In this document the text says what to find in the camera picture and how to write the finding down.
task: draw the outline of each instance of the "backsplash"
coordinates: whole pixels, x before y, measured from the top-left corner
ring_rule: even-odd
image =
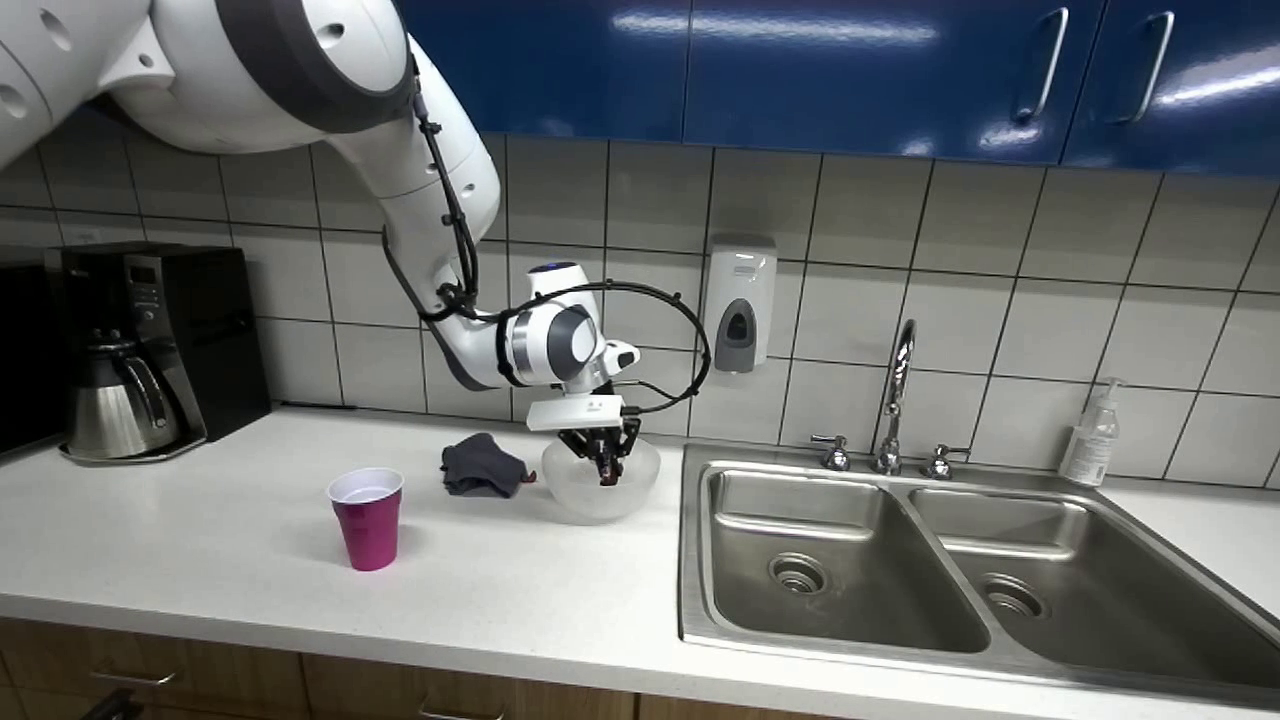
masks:
[[[505,218],[479,246],[489,307],[572,255],[698,307],[709,238],[781,246],[773,361],[713,377],[665,436],[867,448],[885,361],[916,320],[905,453],[1053,469],[1099,377],[1121,377],[1110,474],[1280,490],[1277,185],[929,159],[773,157],[491,138]],[[473,397],[417,329],[374,249],[378,214],[329,150],[210,159],[112,118],[71,118],[0,171],[0,246],[241,246],[271,391],[431,417],[520,419],[527,391]],[[642,382],[681,390],[691,332],[606,295]]]

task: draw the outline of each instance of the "sink basin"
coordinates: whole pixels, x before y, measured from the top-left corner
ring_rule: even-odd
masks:
[[[1091,499],[913,491],[1025,648],[1097,671],[1280,683],[1277,634]]]
[[[986,634],[880,483],[718,474],[709,599],[745,634],[980,652]]]
[[[687,453],[681,637],[1280,710],[1280,630],[1099,491]]]

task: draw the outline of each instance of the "gray cloth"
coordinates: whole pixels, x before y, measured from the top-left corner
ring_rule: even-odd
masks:
[[[520,483],[533,479],[533,474],[495,448],[489,432],[477,432],[453,448],[439,453],[439,474],[447,495],[516,495]]]

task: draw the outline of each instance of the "lower cabinet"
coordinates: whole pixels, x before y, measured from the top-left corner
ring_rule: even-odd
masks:
[[[803,720],[508,676],[291,656],[0,622],[0,720],[83,720],[129,689],[141,720]]]
[[[635,695],[308,656],[315,720],[630,720]]]
[[[810,716],[640,695],[640,720],[810,720]]]
[[[0,625],[0,656],[28,720],[78,720],[129,689],[145,720],[305,720],[291,652],[193,643],[135,634]]]

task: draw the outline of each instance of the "faucet handle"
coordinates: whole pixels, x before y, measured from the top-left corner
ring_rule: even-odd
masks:
[[[822,448],[822,469],[833,474],[851,469],[848,436],[806,436],[806,444]]]
[[[923,478],[946,479],[950,478],[950,460],[967,460],[967,448],[950,448],[950,444],[935,444],[929,458]]]

